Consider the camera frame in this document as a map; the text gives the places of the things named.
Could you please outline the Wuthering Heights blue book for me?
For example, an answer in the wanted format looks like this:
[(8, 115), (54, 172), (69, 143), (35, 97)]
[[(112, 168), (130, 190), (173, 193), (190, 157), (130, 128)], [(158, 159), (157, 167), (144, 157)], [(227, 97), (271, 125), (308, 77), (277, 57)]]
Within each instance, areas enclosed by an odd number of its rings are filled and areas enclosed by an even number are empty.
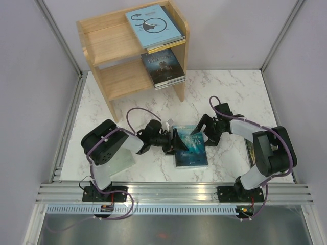
[(181, 65), (170, 48), (152, 54), (142, 54), (141, 59), (154, 87), (186, 78)]

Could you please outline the dark green gold book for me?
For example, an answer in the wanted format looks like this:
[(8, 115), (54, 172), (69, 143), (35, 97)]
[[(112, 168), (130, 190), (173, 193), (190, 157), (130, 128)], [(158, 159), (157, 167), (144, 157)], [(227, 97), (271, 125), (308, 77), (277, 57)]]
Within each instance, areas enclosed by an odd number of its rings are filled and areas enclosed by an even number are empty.
[(249, 158), (250, 166), (253, 167), (255, 165), (255, 153), (254, 153), (254, 145), (249, 140), (245, 139), (245, 145), (247, 148), (247, 155)]

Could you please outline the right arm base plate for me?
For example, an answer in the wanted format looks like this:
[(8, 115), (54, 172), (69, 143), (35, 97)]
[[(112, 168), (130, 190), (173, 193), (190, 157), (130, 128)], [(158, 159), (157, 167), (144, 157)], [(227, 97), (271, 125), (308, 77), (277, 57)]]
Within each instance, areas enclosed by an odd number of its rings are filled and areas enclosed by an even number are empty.
[(217, 194), (221, 203), (261, 203), (264, 201), (264, 194), (260, 188), (236, 191), (233, 186), (218, 186)]

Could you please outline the light blue SO book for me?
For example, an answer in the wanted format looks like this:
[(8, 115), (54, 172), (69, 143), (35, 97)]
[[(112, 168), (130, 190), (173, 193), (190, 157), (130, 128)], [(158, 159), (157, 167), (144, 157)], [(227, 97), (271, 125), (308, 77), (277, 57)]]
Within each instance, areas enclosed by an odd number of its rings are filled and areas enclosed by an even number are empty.
[(153, 49), (184, 38), (165, 6), (152, 5), (125, 13), (142, 48)]

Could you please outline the Robinson Crusoe purple book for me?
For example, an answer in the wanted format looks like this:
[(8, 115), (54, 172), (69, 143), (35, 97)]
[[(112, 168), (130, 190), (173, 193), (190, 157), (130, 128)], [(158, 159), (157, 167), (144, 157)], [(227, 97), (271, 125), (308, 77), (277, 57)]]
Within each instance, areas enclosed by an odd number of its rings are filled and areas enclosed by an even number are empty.
[(169, 86), (177, 85), (177, 84), (180, 84), (180, 83), (182, 83), (182, 82), (185, 82), (185, 78), (184, 78), (184, 79), (180, 79), (180, 80), (175, 81), (175, 82), (167, 83), (167, 84), (165, 84), (165, 85), (157, 86), (157, 87), (155, 87), (155, 90), (159, 90), (159, 89), (167, 88), (167, 87), (169, 87)]

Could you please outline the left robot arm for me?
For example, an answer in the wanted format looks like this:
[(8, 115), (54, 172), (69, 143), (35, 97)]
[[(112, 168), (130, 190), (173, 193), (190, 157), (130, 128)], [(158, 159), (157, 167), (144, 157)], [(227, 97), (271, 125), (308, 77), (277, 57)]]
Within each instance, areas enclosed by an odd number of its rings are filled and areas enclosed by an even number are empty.
[(136, 134), (107, 119), (84, 136), (81, 147), (90, 163), (90, 175), (95, 187), (94, 196), (102, 202), (111, 198), (109, 162), (121, 149), (142, 155), (152, 146), (161, 147), (166, 155), (189, 150), (176, 129), (172, 132), (163, 130), (161, 122), (154, 119)]

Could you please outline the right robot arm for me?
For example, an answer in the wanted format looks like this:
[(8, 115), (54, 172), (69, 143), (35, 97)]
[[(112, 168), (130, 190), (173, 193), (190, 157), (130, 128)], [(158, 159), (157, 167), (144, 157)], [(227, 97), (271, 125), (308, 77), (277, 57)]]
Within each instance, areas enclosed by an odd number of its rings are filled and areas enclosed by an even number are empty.
[(253, 189), (292, 173), (297, 157), (286, 128), (269, 128), (249, 121), (243, 115), (233, 114), (228, 103), (218, 104), (213, 110), (216, 117), (204, 114), (192, 135), (203, 131), (206, 146), (217, 146), (223, 133), (242, 136), (253, 144), (255, 164), (235, 180), (233, 194), (237, 200), (245, 201)]

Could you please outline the black book with barcode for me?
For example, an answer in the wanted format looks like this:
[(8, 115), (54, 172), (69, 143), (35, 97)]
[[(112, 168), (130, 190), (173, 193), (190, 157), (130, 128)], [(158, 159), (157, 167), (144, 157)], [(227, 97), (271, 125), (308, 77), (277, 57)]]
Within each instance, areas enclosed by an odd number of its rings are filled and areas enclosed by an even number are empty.
[(158, 47), (163, 44), (178, 41), (184, 38), (184, 32), (165, 6), (151, 6), (151, 11), (145, 14), (142, 24), (144, 49)]

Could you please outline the pale green book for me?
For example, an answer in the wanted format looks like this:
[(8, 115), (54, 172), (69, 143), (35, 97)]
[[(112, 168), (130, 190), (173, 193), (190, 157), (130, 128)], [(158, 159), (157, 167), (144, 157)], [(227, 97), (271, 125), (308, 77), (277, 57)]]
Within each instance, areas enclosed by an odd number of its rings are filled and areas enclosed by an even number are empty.
[(109, 175), (113, 176), (135, 165), (130, 150), (119, 149), (109, 161)]

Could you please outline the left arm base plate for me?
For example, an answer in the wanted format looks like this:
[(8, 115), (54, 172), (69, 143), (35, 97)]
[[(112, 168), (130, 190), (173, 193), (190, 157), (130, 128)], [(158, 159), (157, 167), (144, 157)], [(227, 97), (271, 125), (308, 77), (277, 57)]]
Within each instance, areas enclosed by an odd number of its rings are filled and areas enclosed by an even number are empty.
[(102, 194), (97, 191), (94, 186), (86, 186), (84, 188), (84, 193), (82, 197), (82, 202), (125, 202), (127, 199), (126, 194), (122, 194), (121, 192), (116, 192), (114, 194)]

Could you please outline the yellow book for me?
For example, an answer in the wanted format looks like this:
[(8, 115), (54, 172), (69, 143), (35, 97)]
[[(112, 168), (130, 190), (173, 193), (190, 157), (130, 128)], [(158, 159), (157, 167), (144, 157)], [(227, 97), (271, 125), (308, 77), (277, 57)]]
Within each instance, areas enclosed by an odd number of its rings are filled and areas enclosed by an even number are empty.
[(159, 51), (162, 51), (162, 50), (166, 50), (168, 48), (172, 48), (172, 47), (175, 47), (175, 46), (182, 45), (184, 43), (186, 43), (185, 38), (183, 38), (181, 40), (178, 40), (178, 41), (171, 42), (171, 43), (163, 44), (163, 45), (160, 45), (158, 47), (148, 48), (147, 52), (148, 52), (148, 54), (152, 54), (152, 53), (156, 53), (156, 52), (159, 52)]

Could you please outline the teal underwater cover book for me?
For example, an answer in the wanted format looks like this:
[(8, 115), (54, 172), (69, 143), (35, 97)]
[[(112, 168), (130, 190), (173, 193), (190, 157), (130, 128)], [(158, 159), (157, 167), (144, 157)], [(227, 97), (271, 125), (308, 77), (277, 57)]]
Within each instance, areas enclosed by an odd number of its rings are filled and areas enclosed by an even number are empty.
[(173, 126), (176, 129), (182, 142), (189, 149), (188, 151), (178, 151), (175, 153), (176, 168), (200, 168), (207, 167), (208, 160), (205, 149), (203, 133), (199, 132), (191, 135), (195, 125)]

